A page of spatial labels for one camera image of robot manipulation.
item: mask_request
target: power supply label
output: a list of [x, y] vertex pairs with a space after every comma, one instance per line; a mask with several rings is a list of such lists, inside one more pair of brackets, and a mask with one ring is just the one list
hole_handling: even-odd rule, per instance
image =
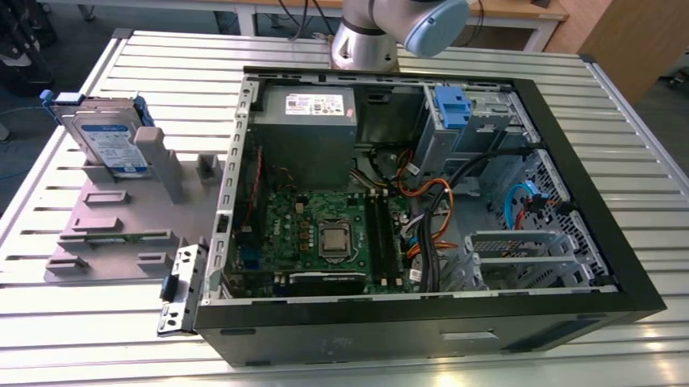
[[284, 113], [287, 115], [344, 115], [344, 101], [340, 94], [288, 94]]
[[131, 141], [132, 134], [125, 125], [81, 125], [84, 138], [103, 163], [120, 173], [141, 173], [147, 161]]

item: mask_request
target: ram slot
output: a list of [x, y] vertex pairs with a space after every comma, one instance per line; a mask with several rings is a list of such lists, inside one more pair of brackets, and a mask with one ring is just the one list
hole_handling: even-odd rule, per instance
[[375, 204], [378, 215], [378, 240], [380, 241], [382, 277], [387, 279], [388, 283], [394, 283], [394, 279], [399, 277], [399, 266], [387, 197], [376, 197]]
[[383, 265], [380, 257], [380, 235], [378, 234], [378, 214], [376, 214], [375, 197], [368, 196], [364, 204], [366, 216], [366, 234], [368, 236], [368, 253], [370, 253], [370, 269], [374, 275], [374, 280], [379, 281], [384, 278]]

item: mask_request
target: side panel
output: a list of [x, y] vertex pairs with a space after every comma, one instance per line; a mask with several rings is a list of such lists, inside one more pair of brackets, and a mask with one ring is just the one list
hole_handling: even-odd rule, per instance
[[545, 350], [619, 315], [434, 319], [199, 333], [231, 365], [307, 364]]

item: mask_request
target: cpu socket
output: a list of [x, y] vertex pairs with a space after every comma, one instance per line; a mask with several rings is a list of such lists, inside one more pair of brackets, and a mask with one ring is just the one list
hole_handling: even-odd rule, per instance
[[319, 220], [319, 256], [331, 264], [339, 264], [352, 254], [350, 227], [346, 219]]

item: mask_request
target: aluminum workbench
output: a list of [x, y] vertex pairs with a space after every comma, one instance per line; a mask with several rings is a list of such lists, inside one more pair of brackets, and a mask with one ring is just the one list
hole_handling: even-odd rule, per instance
[[[430, 60], [400, 50], [399, 64], [404, 72], [537, 82], [669, 309], [549, 352], [233, 369], [200, 337], [156, 338], [156, 281], [44, 283], [85, 181], [84, 155], [59, 127], [0, 220], [0, 383], [689, 384], [689, 182], [598, 66], [571, 55], [472, 49]], [[323, 69], [327, 47], [316, 40], [135, 31], [109, 41], [80, 91], [140, 91], [179, 157], [223, 155], [244, 65]]]

